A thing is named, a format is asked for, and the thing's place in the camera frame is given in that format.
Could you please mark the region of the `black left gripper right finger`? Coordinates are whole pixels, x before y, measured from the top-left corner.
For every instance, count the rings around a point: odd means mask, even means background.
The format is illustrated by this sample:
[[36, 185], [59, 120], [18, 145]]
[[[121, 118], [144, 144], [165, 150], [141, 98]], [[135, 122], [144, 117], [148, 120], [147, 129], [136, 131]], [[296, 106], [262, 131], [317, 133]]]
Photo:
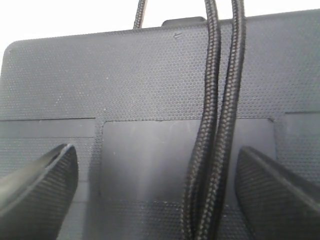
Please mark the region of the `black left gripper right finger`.
[[318, 240], [320, 188], [253, 147], [240, 149], [236, 196], [256, 240]]

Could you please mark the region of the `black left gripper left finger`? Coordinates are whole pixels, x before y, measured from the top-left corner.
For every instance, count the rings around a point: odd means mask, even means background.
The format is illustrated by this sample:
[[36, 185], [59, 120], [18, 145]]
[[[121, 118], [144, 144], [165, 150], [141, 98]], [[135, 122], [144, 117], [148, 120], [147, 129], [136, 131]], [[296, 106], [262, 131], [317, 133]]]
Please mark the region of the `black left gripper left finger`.
[[0, 238], [55, 240], [78, 187], [75, 146], [61, 144], [0, 179]]

